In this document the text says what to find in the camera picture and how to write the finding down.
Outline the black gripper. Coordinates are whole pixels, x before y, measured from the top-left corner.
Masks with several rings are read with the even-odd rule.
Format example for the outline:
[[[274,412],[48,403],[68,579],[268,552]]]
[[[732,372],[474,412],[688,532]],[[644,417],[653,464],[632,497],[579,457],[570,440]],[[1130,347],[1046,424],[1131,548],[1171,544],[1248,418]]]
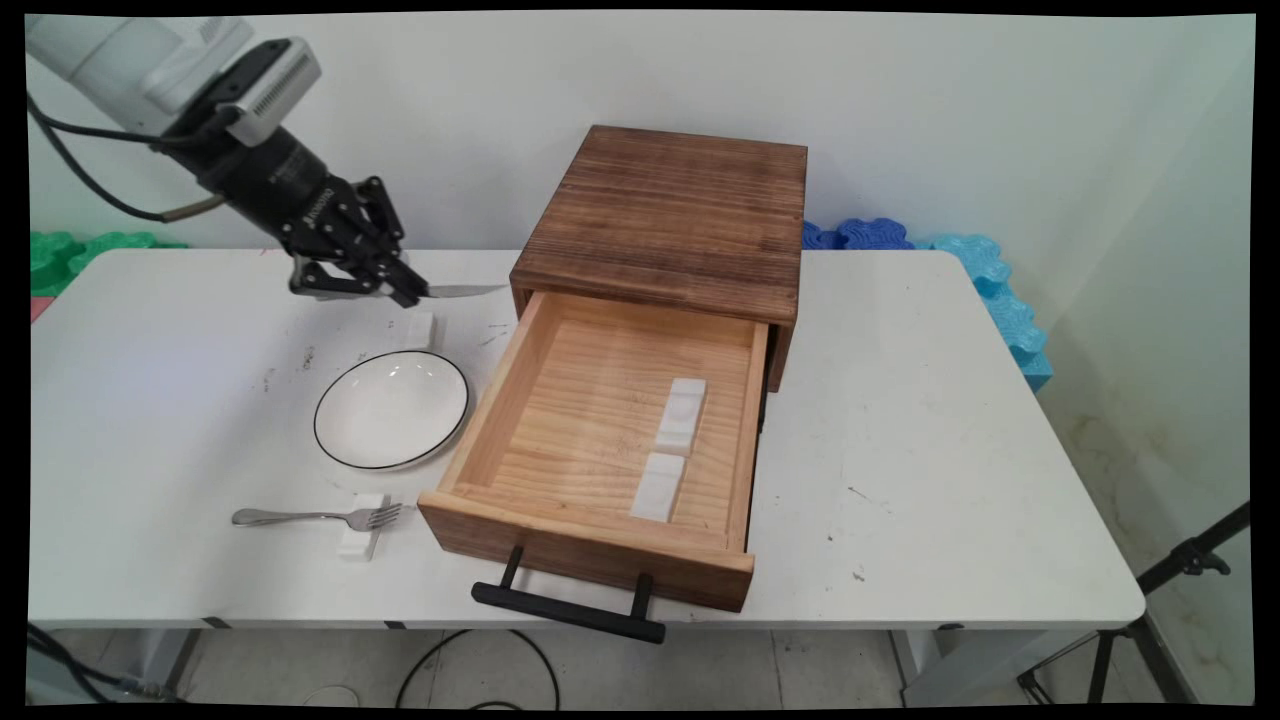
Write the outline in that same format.
[[[351,184],[333,176],[288,129],[247,146],[221,133],[198,146],[198,183],[223,196],[251,223],[280,241],[293,261],[288,290],[308,297],[372,297],[384,293],[402,307],[428,297],[428,282],[403,255],[403,225],[379,177]],[[321,233],[355,238],[346,250]]]

